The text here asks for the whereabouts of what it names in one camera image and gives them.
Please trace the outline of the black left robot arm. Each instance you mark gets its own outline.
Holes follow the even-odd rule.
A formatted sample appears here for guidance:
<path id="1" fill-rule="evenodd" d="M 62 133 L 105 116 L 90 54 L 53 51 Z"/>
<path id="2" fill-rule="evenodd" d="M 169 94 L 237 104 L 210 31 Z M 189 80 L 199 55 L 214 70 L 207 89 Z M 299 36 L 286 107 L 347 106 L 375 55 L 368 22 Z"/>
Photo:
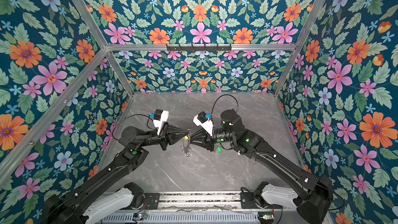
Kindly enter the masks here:
<path id="1" fill-rule="evenodd" d="M 123 130 L 119 142 L 124 149 L 113 161 L 91 179 L 66 193 L 63 197 L 51 196 L 45 201 L 43 224 L 95 224 L 108 215 L 132 205 L 141 208 L 144 191 L 135 183 L 128 183 L 103 199 L 100 196 L 123 177 L 143 164 L 149 152 L 146 146 L 160 145 L 166 150 L 189 134 L 168 123 L 160 129 L 143 131 L 135 127 Z"/>

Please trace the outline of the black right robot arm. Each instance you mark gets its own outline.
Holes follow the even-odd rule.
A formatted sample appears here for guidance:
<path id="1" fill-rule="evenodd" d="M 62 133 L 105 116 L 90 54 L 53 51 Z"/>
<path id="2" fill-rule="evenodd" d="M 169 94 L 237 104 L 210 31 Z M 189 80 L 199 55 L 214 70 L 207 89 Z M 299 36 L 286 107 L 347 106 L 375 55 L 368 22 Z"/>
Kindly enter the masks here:
<path id="1" fill-rule="evenodd" d="M 204 112 L 194 116 L 193 122 L 201 127 L 192 136 L 198 146 L 214 150 L 216 143 L 228 142 L 239 155 L 262 164 L 288 184 L 288 187 L 279 187 L 262 182 L 251 194 L 250 199 L 256 206 L 279 205 L 295 209 L 309 224 L 323 222 L 333 201 L 330 178 L 317 177 L 282 156 L 264 138 L 245 128 L 233 109 L 222 112 L 220 128 L 216 128 L 212 116 Z"/>

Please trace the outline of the silver keyring with red grip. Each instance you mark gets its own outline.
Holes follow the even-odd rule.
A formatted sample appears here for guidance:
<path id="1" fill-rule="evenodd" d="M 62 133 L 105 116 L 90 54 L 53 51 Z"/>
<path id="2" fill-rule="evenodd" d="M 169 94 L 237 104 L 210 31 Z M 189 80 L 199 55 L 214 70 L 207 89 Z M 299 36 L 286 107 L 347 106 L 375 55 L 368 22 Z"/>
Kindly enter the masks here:
<path id="1" fill-rule="evenodd" d="M 182 138 L 182 147 L 181 147 L 181 149 L 182 149 L 182 151 L 184 152 L 184 156 L 185 156 L 185 157 L 190 157 L 190 156 L 191 156 L 191 153 L 190 153 L 191 144 L 190 144 L 190 142 L 189 142 L 189 139 L 188 139 L 187 141 L 185 141 L 185 140 Z"/>

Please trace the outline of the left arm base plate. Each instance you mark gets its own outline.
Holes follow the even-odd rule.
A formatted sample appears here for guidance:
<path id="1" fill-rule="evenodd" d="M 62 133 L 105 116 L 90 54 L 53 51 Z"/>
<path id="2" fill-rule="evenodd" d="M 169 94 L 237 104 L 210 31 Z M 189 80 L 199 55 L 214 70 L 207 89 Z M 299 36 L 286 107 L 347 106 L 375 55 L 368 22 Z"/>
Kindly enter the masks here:
<path id="1" fill-rule="evenodd" d="M 156 210 L 160 203 L 159 193 L 142 193 L 138 197 L 134 196 L 131 204 L 121 210 Z"/>

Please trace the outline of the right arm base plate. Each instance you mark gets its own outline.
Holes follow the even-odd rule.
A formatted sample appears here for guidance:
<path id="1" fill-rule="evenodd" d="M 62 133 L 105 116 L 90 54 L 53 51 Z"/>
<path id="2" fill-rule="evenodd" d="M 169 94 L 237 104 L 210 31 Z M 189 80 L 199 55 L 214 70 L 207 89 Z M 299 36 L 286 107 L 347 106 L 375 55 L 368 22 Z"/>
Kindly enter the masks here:
<path id="1" fill-rule="evenodd" d="M 263 204 L 259 205 L 251 193 L 240 192 L 240 205 L 242 209 L 282 209 L 280 205 Z"/>

